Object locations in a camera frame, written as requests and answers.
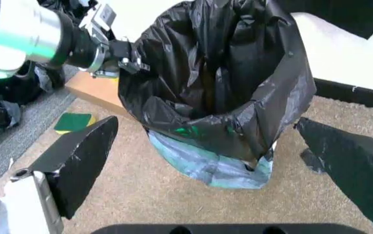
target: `sponge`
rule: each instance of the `sponge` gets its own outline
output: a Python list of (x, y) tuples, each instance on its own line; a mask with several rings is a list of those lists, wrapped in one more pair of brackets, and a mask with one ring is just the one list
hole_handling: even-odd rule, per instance
[(63, 135), (82, 130), (95, 122), (92, 114), (64, 113), (55, 125), (54, 130)]

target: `wooden board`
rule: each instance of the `wooden board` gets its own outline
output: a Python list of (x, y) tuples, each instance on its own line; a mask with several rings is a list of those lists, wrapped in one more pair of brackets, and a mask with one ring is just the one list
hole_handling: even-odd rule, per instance
[(104, 107), (119, 115), (133, 118), (118, 98), (118, 82), (114, 79), (94, 79), (87, 72), (78, 72), (65, 86), (80, 99)]

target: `gray carpet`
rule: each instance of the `gray carpet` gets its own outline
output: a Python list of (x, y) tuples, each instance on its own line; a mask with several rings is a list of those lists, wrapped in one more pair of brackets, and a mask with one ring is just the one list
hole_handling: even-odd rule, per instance
[[(77, 71), (64, 66), (66, 80)], [(0, 177), (8, 170), (10, 159), (16, 161), (74, 100), (75, 96), (62, 88), (51, 94), (44, 93), (22, 107), (19, 126), (0, 135)]]

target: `beige carpet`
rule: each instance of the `beige carpet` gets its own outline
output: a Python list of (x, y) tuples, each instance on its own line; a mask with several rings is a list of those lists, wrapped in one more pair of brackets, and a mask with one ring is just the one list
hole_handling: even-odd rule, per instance
[[(68, 111), (113, 113), (76, 99)], [(305, 116), (373, 137), (373, 109), (315, 97)], [(90, 233), (120, 223), (338, 223), (367, 233), (373, 224), (333, 184), (299, 158), (306, 145), (288, 128), (275, 151), (273, 175), (261, 190), (207, 187), (178, 173), (151, 146), (142, 126), (119, 118), (107, 163), (65, 233)], [(28, 166), (58, 135), (51, 126), (10, 171)], [(0, 179), (0, 194), (8, 173)]]

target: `metal cylinder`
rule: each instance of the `metal cylinder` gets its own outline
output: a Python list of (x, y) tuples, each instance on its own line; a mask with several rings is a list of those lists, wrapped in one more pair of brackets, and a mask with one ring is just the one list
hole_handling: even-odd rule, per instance
[(36, 0), (2, 0), (0, 45), (24, 51), (28, 60), (49, 62), (61, 40), (61, 22)]

